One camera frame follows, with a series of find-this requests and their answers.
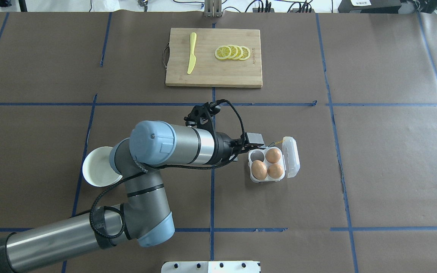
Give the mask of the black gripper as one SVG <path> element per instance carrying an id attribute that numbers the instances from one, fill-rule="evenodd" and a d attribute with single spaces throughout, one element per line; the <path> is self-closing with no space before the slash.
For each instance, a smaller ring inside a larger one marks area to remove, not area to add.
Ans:
<path id="1" fill-rule="evenodd" d="M 214 165 L 228 162 L 231 157 L 239 153 L 243 146 L 246 149 L 258 149 L 265 145 L 262 134 L 243 132 L 240 138 L 232 139 L 222 132 L 215 132 Z"/>

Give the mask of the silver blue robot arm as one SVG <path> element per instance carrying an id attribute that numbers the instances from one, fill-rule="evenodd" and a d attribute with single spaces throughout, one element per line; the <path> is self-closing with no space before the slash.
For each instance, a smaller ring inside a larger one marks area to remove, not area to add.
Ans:
<path id="1" fill-rule="evenodd" d="M 162 244 L 175 234 L 175 226 L 160 171 L 217 169 L 263 143 L 262 135 L 245 131 L 232 139 L 211 121 L 185 126 L 142 121 L 111 149 L 109 170 L 118 181 L 87 212 L 0 237 L 0 273 L 26 273 L 125 240 L 137 240 L 141 247 Z"/>

